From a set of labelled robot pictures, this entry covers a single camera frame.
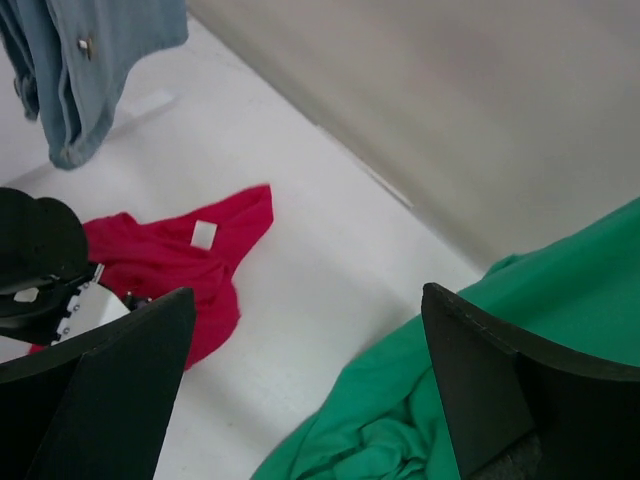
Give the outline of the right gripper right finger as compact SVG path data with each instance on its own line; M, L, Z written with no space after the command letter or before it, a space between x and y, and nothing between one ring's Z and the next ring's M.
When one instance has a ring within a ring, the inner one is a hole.
M463 479L636 479L639 370L505 322L436 283L421 315Z

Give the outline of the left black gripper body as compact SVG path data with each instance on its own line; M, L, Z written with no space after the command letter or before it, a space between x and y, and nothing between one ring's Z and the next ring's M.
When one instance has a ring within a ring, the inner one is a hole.
M65 203L1 189L1 335L27 343L60 338L60 322L93 278L82 223Z

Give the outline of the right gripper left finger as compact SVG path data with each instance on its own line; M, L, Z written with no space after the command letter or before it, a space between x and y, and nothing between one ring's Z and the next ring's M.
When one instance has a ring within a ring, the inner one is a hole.
M195 320L194 293L180 288L3 363L2 478L153 478Z

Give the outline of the red t shirt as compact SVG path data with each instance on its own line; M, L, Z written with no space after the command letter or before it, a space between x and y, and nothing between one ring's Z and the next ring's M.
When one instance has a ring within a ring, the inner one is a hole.
M156 299L193 290L196 323L185 366L221 347L241 317L232 278L274 220L272 191L262 184L182 216L140 224L128 213L84 225L89 258L118 297Z

